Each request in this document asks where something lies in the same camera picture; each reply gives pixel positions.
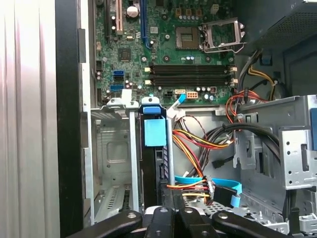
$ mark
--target gray metal wall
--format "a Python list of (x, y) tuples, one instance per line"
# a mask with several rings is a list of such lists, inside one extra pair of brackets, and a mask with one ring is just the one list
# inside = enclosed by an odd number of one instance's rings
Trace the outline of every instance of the gray metal wall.
[(0, 237), (59, 237), (54, 0), (0, 6)]

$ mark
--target pcie slot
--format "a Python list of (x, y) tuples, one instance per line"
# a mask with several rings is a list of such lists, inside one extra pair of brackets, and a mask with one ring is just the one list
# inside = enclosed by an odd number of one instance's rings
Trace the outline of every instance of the pcie slot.
[(110, 41), (111, 27), (110, 27), (110, 0), (104, 0), (104, 29), (106, 42)]
[(116, 27), (117, 34), (123, 35), (123, 23), (122, 23), (122, 0), (116, 0)]

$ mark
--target metal drive bracket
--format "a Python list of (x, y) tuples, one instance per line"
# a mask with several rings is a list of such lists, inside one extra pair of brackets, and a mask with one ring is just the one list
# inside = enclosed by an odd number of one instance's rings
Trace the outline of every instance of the metal drive bracket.
[(310, 130), (280, 130), (282, 185), (286, 190), (317, 185), (317, 153)]
[(317, 232), (317, 216), (311, 213), (308, 216), (300, 216), (299, 224), (302, 232), (316, 233)]

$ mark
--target blue connector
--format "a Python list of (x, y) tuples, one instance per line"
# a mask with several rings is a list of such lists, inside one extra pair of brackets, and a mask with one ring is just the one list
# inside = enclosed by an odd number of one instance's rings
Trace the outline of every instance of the blue connector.
[(110, 92), (118, 92), (121, 91), (123, 88), (123, 85), (111, 85)]
[(123, 70), (115, 70), (113, 72), (114, 77), (124, 77), (124, 71)]

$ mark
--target blue plastic latch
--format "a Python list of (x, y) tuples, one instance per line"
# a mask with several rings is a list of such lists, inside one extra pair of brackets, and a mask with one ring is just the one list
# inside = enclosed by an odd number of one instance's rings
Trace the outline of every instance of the blue plastic latch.
[(145, 146), (166, 145), (166, 120), (149, 119), (144, 120), (144, 141)]
[(311, 109), (313, 150), (317, 151), (317, 108)]
[(160, 107), (143, 107), (143, 114), (160, 114)]
[(186, 94), (181, 94), (180, 95), (180, 97), (178, 98), (178, 101), (180, 102), (180, 103), (183, 103), (184, 101), (186, 100)]
[(239, 207), (241, 197), (239, 195), (231, 197), (231, 205), (233, 207)]

